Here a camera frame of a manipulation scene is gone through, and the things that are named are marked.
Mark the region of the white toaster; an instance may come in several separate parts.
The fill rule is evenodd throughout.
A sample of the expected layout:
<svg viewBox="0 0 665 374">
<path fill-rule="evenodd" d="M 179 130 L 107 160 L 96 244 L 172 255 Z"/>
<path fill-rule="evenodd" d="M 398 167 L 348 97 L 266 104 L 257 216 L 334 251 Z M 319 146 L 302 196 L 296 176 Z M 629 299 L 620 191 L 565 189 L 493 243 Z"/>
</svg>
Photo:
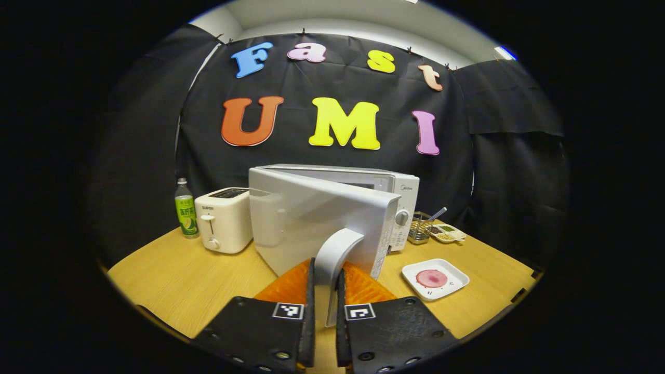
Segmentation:
<svg viewBox="0 0 665 374">
<path fill-rule="evenodd" d="M 231 187 L 195 199 L 197 223 L 204 248 L 237 254 L 252 240 L 249 189 Z"/>
</svg>

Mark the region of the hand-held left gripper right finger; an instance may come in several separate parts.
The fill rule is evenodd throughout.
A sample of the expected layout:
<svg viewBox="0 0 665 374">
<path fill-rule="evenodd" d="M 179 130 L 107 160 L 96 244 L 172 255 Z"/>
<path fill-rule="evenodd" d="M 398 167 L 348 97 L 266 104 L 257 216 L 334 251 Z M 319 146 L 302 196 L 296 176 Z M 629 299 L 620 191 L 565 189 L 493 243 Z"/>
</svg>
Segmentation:
<svg viewBox="0 0 665 374">
<path fill-rule="evenodd" d="M 345 263 L 336 284 L 337 364 L 345 374 L 427 374 L 460 341 L 418 298 L 397 298 Z"/>
</svg>

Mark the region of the white divided bean dish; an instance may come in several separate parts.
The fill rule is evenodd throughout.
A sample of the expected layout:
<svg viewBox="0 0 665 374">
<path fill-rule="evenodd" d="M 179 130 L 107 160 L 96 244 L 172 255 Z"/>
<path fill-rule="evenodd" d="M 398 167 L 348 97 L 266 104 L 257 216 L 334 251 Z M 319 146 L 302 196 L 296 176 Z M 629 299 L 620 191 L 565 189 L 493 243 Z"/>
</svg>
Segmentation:
<svg viewBox="0 0 665 374">
<path fill-rule="evenodd" d="M 467 234 L 447 223 L 438 223 L 431 226 L 430 236 L 441 243 L 454 243 L 466 241 Z"/>
</svg>

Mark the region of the pink ham slice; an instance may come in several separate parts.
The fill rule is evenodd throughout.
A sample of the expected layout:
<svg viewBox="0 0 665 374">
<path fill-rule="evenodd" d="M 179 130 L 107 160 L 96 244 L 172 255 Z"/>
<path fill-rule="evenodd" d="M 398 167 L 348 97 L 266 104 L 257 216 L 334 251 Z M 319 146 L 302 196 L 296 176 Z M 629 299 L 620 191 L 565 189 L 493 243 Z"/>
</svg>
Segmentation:
<svg viewBox="0 0 665 374">
<path fill-rule="evenodd" d="M 425 288 L 441 288 L 446 286 L 448 277 L 437 269 L 427 269 L 416 274 L 416 281 Z"/>
</svg>

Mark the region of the row of black cloth clips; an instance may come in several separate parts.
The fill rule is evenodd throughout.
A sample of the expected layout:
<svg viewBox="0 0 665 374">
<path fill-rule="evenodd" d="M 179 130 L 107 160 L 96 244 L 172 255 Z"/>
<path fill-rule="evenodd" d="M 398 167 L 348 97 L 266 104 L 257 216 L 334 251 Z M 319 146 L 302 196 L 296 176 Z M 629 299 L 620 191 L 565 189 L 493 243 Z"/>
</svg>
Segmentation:
<svg viewBox="0 0 665 374">
<path fill-rule="evenodd" d="M 374 31 L 358 29 L 334 28 L 282 28 L 282 29 L 250 29 L 242 32 L 232 42 L 238 47 L 249 47 L 261 41 L 276 44 L 276 49 L 285 53 L 301 44 L 323 45 L 327 49 L 325 57 L 329 62 L 351 62 L 355 66 L 366 65 L 371 50 L 390 53 L 402 72 L 407 64 L 415 65 L 417 61 L 437 65 L 438 68 L 448 66 L 450 70 L 460 69 L 473 64 L 473 61 L 450 47 L 436 43 L 422 36 L 395 31 L 378 29 Z"/>
</svg>

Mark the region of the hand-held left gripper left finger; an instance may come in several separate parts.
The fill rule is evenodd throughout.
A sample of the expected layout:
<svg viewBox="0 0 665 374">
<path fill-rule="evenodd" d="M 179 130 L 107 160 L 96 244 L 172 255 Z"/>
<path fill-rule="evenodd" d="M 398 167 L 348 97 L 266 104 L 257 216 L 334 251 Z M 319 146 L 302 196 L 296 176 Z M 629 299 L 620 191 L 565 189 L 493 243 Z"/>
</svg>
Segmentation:
<svg viewBox="0 0 665 374">
<path fill-rule="evenodd" d="M 191 343 L 231 365 L 230 373 L 304 373 L 314 364 L 314 260 L 302 261 L 274 284 L 299 282 L 288 297 L 236 296 Z"/>
</svg>

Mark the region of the white microwave oven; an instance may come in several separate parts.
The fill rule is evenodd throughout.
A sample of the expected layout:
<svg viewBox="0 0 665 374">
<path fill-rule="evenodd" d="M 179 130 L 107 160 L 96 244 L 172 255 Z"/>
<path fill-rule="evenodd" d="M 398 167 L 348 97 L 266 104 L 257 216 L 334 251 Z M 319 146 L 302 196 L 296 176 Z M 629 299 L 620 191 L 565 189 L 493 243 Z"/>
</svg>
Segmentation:
<svg viewBox="0 0 665 374">
<path fill-rule="evenodd" d="M 337 318 L 345 263 L 378 279 L 406 244 L 420 180 L 382 169 L 271 164 L 248 172 L 254 245 L 276 275 L 314 261 L 316 324 Z"/>
</svg>

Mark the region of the green label drink bottle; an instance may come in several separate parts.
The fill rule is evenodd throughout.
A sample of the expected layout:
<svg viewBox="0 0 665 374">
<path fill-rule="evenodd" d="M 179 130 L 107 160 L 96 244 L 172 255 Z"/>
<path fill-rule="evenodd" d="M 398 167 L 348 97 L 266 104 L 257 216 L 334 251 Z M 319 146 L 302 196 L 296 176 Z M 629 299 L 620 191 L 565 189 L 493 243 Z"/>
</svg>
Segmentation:
<svg viewBox="0 0 665 374">
<path fill-rule="evenodd" d="M 181 232 L 187 239 L 197 239 L 200 231 L 197 224 L 193 193 L 185 178 L 177 179 L 174 203 Z"/>
</svg>

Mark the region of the white square plate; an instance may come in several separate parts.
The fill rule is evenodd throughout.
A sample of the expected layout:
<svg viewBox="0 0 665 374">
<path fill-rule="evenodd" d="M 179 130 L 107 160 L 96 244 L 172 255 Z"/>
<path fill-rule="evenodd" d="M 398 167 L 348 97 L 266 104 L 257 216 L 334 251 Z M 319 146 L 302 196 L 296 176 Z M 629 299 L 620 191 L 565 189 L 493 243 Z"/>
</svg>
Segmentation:
<svg viewBox="0 0 665 374">
<path fill-rule="evenodd" d="M 427 269 L 437 269 L 447 275 L 446 286 L 425 288 L 416 281 L 416 274 Z M 406 265 L 402 268 L 402 277 L 413 291 L 424 301 L 436 301 L 461 290 L 470 283 L 470 277 L 444 259 L 436 258 Z"/>
</svg>

